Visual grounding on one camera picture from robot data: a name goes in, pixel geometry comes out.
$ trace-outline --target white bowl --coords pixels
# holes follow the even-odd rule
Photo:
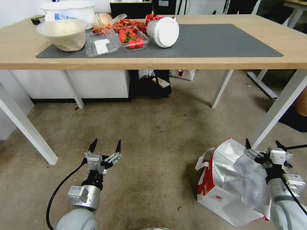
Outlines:
[[[80,19],[57,20],[41,23],[36,30],[63,51],[77,51],[85,44],[88,23]]]

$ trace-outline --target white bucket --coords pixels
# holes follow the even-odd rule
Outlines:
[[[51,11],[56,14],[71,18],[82,19],[88,22],[87,29],[93,28],[92,21],[95,17],[94,1],[61,1],[41,4],[45,14]]]
[[[150,21],[147,24],[146,32],[158,46],[167,48],[177,41],[179,26],[173,18],[165,17],[160,20]]]

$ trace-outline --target white label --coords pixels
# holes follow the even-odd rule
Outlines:
[[[110,43],[108,39],[101,39],[94,41],[96,50],[98,54],[104,54],[108,52],[107,44]]]
[[[82,190],[82,186],[72,186],[70,189],[71,190]]]
[[[159,0],[159,6],[169,6],[169,0]]]
[[[151,80],[152,80],[154,83],[157,83],[155,78],[153,78],[153,79],[151,79]],[[169,84],[167,81],[165,81],[165,80],[163,80],[163,79],[161,79],[161,78],[159,78],[159,77],[158,77],[158,83],[159,83],[159,85],[160,85],[162,88],[166,88],[166,87],[170,86],[170,84]]]

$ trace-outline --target red food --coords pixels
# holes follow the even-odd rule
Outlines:
[[[148,15],[146,16],[146,25],[147,25],[150,21],[160,20],[161,18],[163,18],[163,17],[162,17],[162,16],[159,16],[159,15],[148,14]]]
[[[126,34],[126,31],[125,30],[120,30],[119,31],[119,35],[121,35],[121,34]]]
[[[113,24],[113,29],[116,33],[118,33],[121,28],[125,27],[136,27],[143,33],[146,33],[146,24],[138,20],[131,21],[129,19],[122,19]]]
[[[129,33],[129,37],[136,39],[137,36],[135,35],[134,32],[130,32],[130,33]]]
[[[127,28],[127,29],[126,29],[126,33],[127,33],[128,31],[129,31],[130,33],[133,32],[133,30],[132,30],[131,28]]]
[[[130,48],[131,50],[133,50],[133,49],[135,48],[135,41],[130,40],[130,41],[128,42],[128,44],[129,44],[129,48]]]
[[[144,46],[144,40],[142,38],[138,38],[136,41],[135,41],[135,44],[138,48],[142,48]]]
[[[110,32],[110,29],[112,28],[112,26],[110,24],[108,25],[104,25],[102,27],[99,27],[99,28],[94,28],[93,29],[93,33],[94,34],[103,34],[103,35],[106,35]]]
[[[125,39],[127,38],[126,34],[120,34],[119,35],[119,40],[121,43],[126,43]]]

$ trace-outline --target white lid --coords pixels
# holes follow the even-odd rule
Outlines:
[[[94,1],[61,1],[49,2],[41,4],[43,10],[67,10],[67,9],[80,9],[94,6]]]
[[[154,28],[154,36],[163,47],[172,46],[179,36],[178,23],[170,17],[160,19]]]

